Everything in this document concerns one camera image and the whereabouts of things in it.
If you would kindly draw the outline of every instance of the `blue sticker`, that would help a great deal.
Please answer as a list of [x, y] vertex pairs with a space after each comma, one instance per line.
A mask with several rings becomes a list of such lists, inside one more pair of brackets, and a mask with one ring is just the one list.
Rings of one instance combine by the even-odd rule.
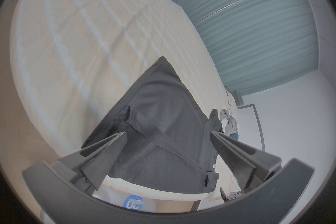
[[124, 201], [124, 208], [139, 211], [144, 205], [144, 200], [140, 196], [131, 195]]

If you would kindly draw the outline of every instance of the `wooden floor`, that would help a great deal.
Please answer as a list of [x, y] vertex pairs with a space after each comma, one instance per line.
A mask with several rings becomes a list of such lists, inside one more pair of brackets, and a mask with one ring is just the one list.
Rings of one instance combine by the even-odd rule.
[[[12, 190], [37, 218], [41, 208], [31, 195], [22, 171], [45, 160], [49, 164], [59, 158], [30, 122], [16, 92], [9, 56], [11, 19], [19, 0], [11, 0], [0, 18], [0, 164], [1, 172]], [[188, 212], [193, 201], [157, 200], [160, 213]]]

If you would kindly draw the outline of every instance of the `black garment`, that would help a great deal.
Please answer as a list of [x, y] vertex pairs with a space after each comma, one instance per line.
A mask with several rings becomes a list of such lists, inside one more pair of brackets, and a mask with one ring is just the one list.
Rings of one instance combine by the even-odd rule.
[[83, 144], [126, 131], [127, 143], [111, 178], [174, 193], [209, 193], [219, 177], [210, 132], [222, 130], [217, 110], [208, 119], [162, 56], [108, 112]]

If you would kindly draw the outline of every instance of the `white patterned fabric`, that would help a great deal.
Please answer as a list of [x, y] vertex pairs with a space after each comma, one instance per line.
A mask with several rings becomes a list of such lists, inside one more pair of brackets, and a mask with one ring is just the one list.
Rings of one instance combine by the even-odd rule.
[[162, 55], [207, 116], [228, 109], [203, 41], [170, 0], [19, 0], [15, 8], [15, 86], [29, 119], [59, 156], [79, 150]]

